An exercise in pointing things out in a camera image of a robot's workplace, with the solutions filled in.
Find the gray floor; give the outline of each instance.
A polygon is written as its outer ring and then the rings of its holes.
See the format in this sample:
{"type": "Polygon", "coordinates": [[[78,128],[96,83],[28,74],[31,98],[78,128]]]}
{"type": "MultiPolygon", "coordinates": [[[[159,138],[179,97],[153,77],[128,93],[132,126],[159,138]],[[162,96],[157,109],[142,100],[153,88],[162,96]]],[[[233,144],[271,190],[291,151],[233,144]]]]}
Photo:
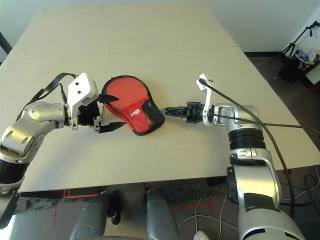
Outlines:
{"type": "MultiPolygon", "coordinates": [[[[282,101],[287,105],[292,114],[298,118],[300,123],[310,125],[315,129],[320,130],[320,96],[310,94],[307,89],[300,83],[288,83],[281,80],[278,76],[278,71],[281,69],[282,64],[275,61],[268,64],[269,58],[254,57],[250,59],[257,67],[260,73],[266,78],[274,91],[279,95],[282,101]]],[[[320,149],[320,140],[314,134],[309,134],[314,144],[320,149]]],[[[317,177],[315,166],[296,168],[292,170],[292,181],[297,187],[304,188],[304,176],[310,174],[317,177]]],[[[285,176],[282,171],[278,172],[281,182],[286,182],[285,176]]],[[[195,184],[192,181],[186,181],[186,184],[195,184]]],[[[142,239],[147,239],[146,229],[146,214],[143,208],[143,194],[144,184],[134,183],[125,185],[114,185],[106,187],[107,191],[120,190],[122,202],[121,222],[119,225],[112,225],[108,220],[105,230],[106,236],[120,235],[131,236],[142,239]]],[[[185,188],[177,188],[176,191],[183,191],[185,188]]],[[[283,197],[289,197],[288,187],[282,186],[283,197]]],[[[202,195],[204,189],[199,189],[195,196],[202,195]]],[[[301,193],[301,190],[296,190],[296,195],[301,193]]],[[[320,187],[312,190],[313,198],[320,196],[320,187]]],[[[209,197],[204,197],[201,201],[201,208],[198,214],[219,217],[224,195],[219,191],[212,191],[209,197]]],[[[303,203],[309,201],[308,194],[302,195],[296,201],[303,203]]],[[[197,204],[198,197],[194,199],[184,200],[179,204],[170,204],[172,213],[176,223],[181,223],[187,217],[194,215],[193,206],[197,204]]],[[[86,203],[83,201],[64,202],[59,203],[58,207],[49,209],[27,210],[14,216],[9,226],[0,230],[1,240],[66,240],[69,239],[73,226],[79,216],[82,208],[86,203]],[[55,225],[53,226],[54,215],[56,212],[55,225]]],[[[286,212],[289,212],[288,207],[282,207],[286,212]]],[[[238,206],[226,202],[223,215],[223,221],[233,226],[238,226],[238,206]]],[[[300,227],[307,240],[318,239],[320,236],[320,216],[317,215],[313,206],[296,208],[295,221],[300,227]]],[[[198,219],[198,228],[204,230],[211,240],[216,240],[219,234],[219,223],[207,219],[198,219]]],[[[190,219],[179,229],[180,239],[192,240],[195,233],[195,220],[190,219]]],[[[238,239],[238,231],[222,226],[221,240],[235,240],[238,239]]]]}

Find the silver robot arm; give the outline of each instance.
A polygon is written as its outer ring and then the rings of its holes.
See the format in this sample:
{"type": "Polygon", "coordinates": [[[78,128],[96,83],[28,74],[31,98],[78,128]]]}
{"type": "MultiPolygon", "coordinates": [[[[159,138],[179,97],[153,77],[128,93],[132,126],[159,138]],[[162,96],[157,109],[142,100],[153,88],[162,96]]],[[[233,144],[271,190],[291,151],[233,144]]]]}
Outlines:
{"type": "Polygon", "coordinates": [[[68,85],[66,103],[35,101],[24,107],[17,121],[0,139],[0,229],[8,225],[16,209],[20,196],[18,189],[45,136],[64,126],[77,130],[79,124],[94,126],[99,133],[121,127],[122,123],[101,126],[99,122],[97,101],[116,100],[113,96],[99,95],[96,83],[82,73],[68,85]]]}
{"type": "MultiPolygon", "coordinates": [[[[196,81],[206,93],[205,104],[188,102],[187,107],[167,107],[161,111],[168,116],[185,118],[187,123],[226,126],[231,164],[227,168],[227,196],[239,205],[239,239],[304,240],[295,222],[279,209],[281,187],[261,126],[221,117],[255,120],[234,104],[211,105],[211,89],[201,84],[200,79],[208,85],[214,82],[205,74],[196,81]]],[[[245,107],[258,116],[254,106],[245,107]]]]}

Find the white table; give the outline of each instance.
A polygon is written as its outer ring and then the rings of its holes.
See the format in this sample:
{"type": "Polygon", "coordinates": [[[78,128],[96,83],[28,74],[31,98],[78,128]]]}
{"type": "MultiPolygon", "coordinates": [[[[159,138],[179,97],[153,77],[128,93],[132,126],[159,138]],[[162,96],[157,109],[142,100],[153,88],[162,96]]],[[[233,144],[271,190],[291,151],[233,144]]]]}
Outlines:
{"type": "MultiPolygon", "coordinates": [[[[218,21],[198,3],[40,11],[0,67],[0,132],[62,72],[86,72],[99,89],[110,77],[136,76],[160,109],[204,102],[205,94],[195,81],[206,73],[221,92],[256,106],[263,121],[298,124],[218,21]]],[[[63,80],[66,88],[71,80],[63,80]]],[[[219,96],[214,100],[226,102],[219,96]]],[[[59,91],[46,101],[59,102],[59,91]]],[[[116,120],[107,110],[102,118],[116,120]]],[[[302,129],[270,130],[288,168],[320,163],[320,152],[302,129]]],[[[281,163],[264,135],[279,170],[281,163]]],[[[78,131],[66,127],[47,135],[20,190],[222,176],[229,154],[224,127],[189,124],[181,118],[166,117],[159,129],[145,136],[135,135],[127,126],[103,134],[85,126],[78,131]]]]}

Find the red tape mark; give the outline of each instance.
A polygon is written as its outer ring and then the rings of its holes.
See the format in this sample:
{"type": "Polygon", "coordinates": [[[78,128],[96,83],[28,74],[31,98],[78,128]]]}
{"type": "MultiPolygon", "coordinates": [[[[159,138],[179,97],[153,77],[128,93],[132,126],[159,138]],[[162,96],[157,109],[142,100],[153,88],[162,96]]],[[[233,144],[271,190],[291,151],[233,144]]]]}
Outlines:
{"type": "Polygon", "coordinates": [[[59,202],[55,202],[55,209],[54,209],[54,214],[53,214],[53,220],[52,220],[52,227],[54,228],[56,225],[56,218],[57,218],[57,212],[58,212],[58,205],[59,202]]]}
{"type": "MultiPolygon", "coordinates": [[[[208,201],[209,201],[209,204],[212,205],[212,201],[211,201],[210,195],[208,195],[208,201]]],[[[212,206],[210,207],[210,211],[211,211],[212,214],[214,214],[214,208],[212,206]]]]}

